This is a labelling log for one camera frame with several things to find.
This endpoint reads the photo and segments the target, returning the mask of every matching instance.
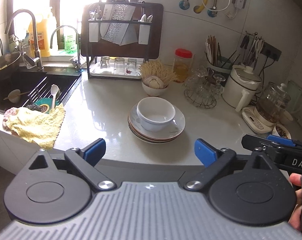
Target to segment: kitchen counter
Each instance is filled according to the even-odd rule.
[[[81,83],[65,105],[65,119],[54,148],[83,148],[103,138],[107,151],[99,164],[121,162],[124,167],[134,167],[137,163],[190,168],[201,166],[193,149],[197,138],[204,139],[216,148],[228,147],[238,154],[250,154],[250,151],[242,148],[241,139],[247,133],[254,133],[240,113],[235,112],[223,99],[219,99],[213,109],[196,108],[186,100],[182,85],[177,83],[170,85],[163,98],[183,112],[185,130],[177,139],[166,144],[154,145],[141,141],[128,128],[127,117],[132,106],[146,96],[141,82],[88,80],[86,72],[83,72]],[[2,117],[0,114],[0,131],[8,133],[2,128]],[[302,140],[302,132],[297,125],[293,125],[289,131],[292,138]]]

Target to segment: faucet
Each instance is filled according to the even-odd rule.
[[[34,55],[35,55],[35,58],[34,59],[31,58],[27,54],[23,54],[23,56],[27,60],[27,62],[29,62],[31,64],[31,66],[37,65],[38,71],[43,71],[43,63],[42,63],[42,58],[41,58],[41,51],[40,51],[39,45],[38,45],[38,35],[37,35],[38,32],[36,30],[36,20],[35,20],[34,14],[31,11],[26,10],[26,9],[20,9],[20,10],[15,11],[12,14],[10,20],[8,21],[8,24],[7,24],[7,27],[5,28],[5,32],[4,33],[8,34],[14,17],[16,17],[21,12],[26,12],[26,13],[28,13],[28,14],[31,15],[31,17],[32,17],[32,27],[33,27],[33,37],[35,37],[34,38],[34,45],[35,45]]]
[[[56,28],[56,29],[53,31],[52,35],[51,35],[50,49],[52,49],[52,43],[53,43],[53,36],[54,36],[54,34],[55,34],[59,29],[61,29],[61,28],[63,28],[63,27],[70,27],[70,28],[72,28],[72,29],[75,31],[76,40],[78,41],[78,46],[77,46],[77,47],[78,47],[78,64],[77,64],[76,71],[77,71],[77,72],[81,72],[81,71],[83,71],[83,69],[81,69],[81,62],[80,62],[79,33],[78,33],[78,31],[77,31],[76,28],[74,28],[74,27],[72,27],[72,26],[70,26],[70,25],[61,25],[61,26],[59,26],[58,28]]]

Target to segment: stacked plates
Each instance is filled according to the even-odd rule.
[[[185,118],[183,113],[176,106],[174,106],[175,117],[172,122],[159,132],[150,132],[145,130],[140,124],[140,118],[137,114],[137,105],[138,104],[132,107],[129,113],[128,124],[132,133],[142,141],[153,144],[167,143],[173,141],[183,132]]]

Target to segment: finger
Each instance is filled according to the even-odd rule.
[[[296,194],[296,204],[302,204],[302,189],[300,188],[295,192]]]
[[[302,205],[298,205],[295,210],[293,211],[290,219],[289,224],[295,228],[296,230],[300,231],[301,225],[301,213],[302,213]]]
[[[292,173],[290,175],[290,182],[296,186],[299,186],[301,187],[302,184],[301,184],[301,174],[297,174],[297,173]]]

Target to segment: gray ridged surface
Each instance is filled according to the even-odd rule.
[[[99,193],[90,208],[60,225],[34,227],[17,221],[0,240],[293,240],[302,235],[287,223],[253,228],[217,214],[201,193],[176,182],[124,182]]]

